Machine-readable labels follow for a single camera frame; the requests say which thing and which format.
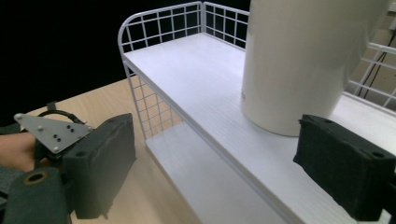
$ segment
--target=screw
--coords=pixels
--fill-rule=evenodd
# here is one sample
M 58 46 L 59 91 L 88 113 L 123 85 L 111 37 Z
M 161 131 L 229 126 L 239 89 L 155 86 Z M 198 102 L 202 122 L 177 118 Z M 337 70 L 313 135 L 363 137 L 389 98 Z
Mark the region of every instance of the screw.
M 15 118 L 16 118 L 16 119 L 22 119 L 22 114 L 16 114 L 16 115 L 15 115 Z

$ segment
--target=hole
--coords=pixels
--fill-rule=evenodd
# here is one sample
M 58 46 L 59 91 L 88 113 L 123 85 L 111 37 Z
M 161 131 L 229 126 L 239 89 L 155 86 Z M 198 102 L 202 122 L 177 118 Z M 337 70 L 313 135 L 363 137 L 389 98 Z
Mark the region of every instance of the hole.
M 83 156 L 85 156 L 85 154 L 86 154 L 86 153 L 82 151 L 82 152 L 78 152 L 78 153 L 76 154 L 76 156 L 77 156 L 77 157 L 83 157 Z
M 384 158 L 384 155 L 382 155 L 379 152 L 373 152 L 373 156 L 378 157 L 378 158 Z
M 48 177 L 47 172 L 40 172 L 40 173 L 34 173 L 29 175 L 23 180 L 24 185 L 33 185 L 37 184 L 43 180 L 45 180 Z
M 44 176 L 43 176 L 42 174 L 32 175 L 32 176 L 30 176 L 30 177 L 28 178 L 28 181 L 34 182 L 34 181 L 37 181 L 37 180 L 39 180 L 39 179 L 41 179 L 41 178 L 43 178 L 43 177 L 44 177 Z

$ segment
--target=metal bracket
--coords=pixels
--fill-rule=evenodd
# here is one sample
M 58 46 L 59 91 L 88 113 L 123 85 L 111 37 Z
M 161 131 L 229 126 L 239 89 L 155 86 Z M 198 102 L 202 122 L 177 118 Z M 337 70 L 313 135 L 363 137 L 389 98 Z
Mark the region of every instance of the metal bracket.
M 62 152 L 92 131 L 92 127 L 84 124 L 21 113 L 16 114 L 14 119 L 54 154 Z

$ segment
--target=white cylinder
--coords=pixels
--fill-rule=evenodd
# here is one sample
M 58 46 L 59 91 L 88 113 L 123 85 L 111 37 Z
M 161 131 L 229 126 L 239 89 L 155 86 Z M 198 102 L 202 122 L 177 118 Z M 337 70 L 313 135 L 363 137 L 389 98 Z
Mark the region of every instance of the white cylinder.
M 241 107 L 272 133 L 327 118 L 391 0 L 251 0 Z

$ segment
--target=white wire shelf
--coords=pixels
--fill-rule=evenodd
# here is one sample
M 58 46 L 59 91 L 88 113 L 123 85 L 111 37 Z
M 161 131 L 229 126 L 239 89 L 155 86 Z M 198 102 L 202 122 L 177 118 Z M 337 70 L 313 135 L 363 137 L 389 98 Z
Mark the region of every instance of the white wire shelf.
M 165 30 L 165 24 L 171 24 L 171 29 Z M 135 26 L 143 34 L 135 37 Z M 149 35 L 148 28 L 155 26 L 157 32 Z M 197 133 L 198 139 L 190 142 L 205 140 L 202 148 L 219 153 L 217 162 L 226 161 L 285 222 L 356 223 L 292 162 L 296 138 L 268 133 L 242 115 L 239 97 L 247 28 L 246 11 L 201 2 L 139 13 L 121 26 L 120 53 L 151 152 L 170 178 L 178 179 L 173 166 L 186 159 L 183 148 L 189 144 L 179 143 L 184 141 L 169 133 L 182 125 Z M 370 44 L 369 48 L 378 50 L 377 55 L 384 51 L 395 54 L 394 49 L 385 46 Z M 363 62 L 375 64 L 377 60 L 371 57 Z M 381 66 L 394 69 L 391 62 L 384 61 Z M 393 92 L 366 87 L 364 79 L 352 80 L 349 88 L 378 91 L 388 102 L 369 102 L 346 91 L 332 119 L 396 154 L 396 140 L 392 137 L 396 135 L 396 115 L 387 108 L 395 101 L 394 87 Z M 154 146 L 154 139 L 163 146 Z M 228 177 L 213 174 L 207 167 L 195 168 L 202 169 L 208 179 L 221 182 Z M 191 199 L 191 186 L 186 183 L 191 180 L 186 178 L 177 182 L 177 188 Z M 379 223 L 387 223 L 388 218 L 384 213 Z

